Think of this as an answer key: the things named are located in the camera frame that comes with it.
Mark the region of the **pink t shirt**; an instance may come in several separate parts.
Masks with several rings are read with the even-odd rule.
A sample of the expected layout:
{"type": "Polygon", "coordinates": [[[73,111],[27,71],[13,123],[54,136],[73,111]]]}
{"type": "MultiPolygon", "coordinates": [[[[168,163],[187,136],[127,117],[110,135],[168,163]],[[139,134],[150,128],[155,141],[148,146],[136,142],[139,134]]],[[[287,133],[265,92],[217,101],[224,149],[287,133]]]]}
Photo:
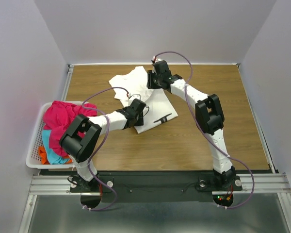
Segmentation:
{"type": "Polygon", "coordinates": [[[60,139],[74,118],[83,114],[86,117],[96,117],[96,106],[86,103],[84,107],[81,104],[70,102],[54,101],[45,111],[42,120],[44,122],[43,130],[51,130],[49,138],[49,146],[59,156],[68,156],[64,149],[60,146],[60,139]]]}

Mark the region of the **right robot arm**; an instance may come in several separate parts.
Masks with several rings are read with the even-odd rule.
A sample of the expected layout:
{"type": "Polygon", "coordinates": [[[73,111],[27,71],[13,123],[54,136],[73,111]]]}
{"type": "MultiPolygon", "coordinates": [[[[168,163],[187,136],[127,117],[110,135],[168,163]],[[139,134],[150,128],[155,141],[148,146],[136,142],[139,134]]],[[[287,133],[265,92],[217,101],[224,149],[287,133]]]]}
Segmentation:
{"type": "Polygon", "coordinates": [[[219,97],[208,95],[190,86],[181,76],[172,74],[165,60],[152,60],[147,72],[147,88],[167,90],[187,102],[195,123],[208,140],[213,159],[213,183],[218,189],[229,187],[236,177],[235,168],[224,141],[224,114],[219,97]]]}

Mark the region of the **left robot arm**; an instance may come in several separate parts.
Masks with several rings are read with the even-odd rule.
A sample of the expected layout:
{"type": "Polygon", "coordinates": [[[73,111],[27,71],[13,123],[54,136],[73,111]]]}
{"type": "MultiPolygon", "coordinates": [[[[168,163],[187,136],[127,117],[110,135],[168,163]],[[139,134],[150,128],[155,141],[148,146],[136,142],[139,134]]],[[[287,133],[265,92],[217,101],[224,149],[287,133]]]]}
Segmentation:
{"type": "Polygon", "coordinates": [[[78,178],[72,184],[82,186],[87,191],[98,188],[97,170],[92,157],[97,141],[101,135],[107,136],[110,131],[124,130],[143,125],[146,103],[134,99],[129,106],[105,116],[86,117],[77,115],[60,139],[61,148],[69,155],[77,168],[78,178]]]}

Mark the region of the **white t shirt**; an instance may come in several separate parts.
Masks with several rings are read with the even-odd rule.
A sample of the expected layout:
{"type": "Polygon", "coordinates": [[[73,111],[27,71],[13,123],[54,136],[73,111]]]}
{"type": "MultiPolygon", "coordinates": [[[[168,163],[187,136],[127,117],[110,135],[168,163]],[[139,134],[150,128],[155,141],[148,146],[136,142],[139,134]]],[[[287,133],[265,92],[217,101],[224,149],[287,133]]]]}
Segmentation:
{"type": "Polygon", "coordinates": [[[128,94],[140,94],[141,101],[148,106],[144,109],[144,125],[135,127],[138,134],[155,128],[176,117],[177,112],[162,89],[148,89],[147,72],[143,66],[135,67],[126,75],[115,75],[109,80],[111,87],[115,87],[114,98],[120,100],[124,107],[132,102],[128,94]]]}

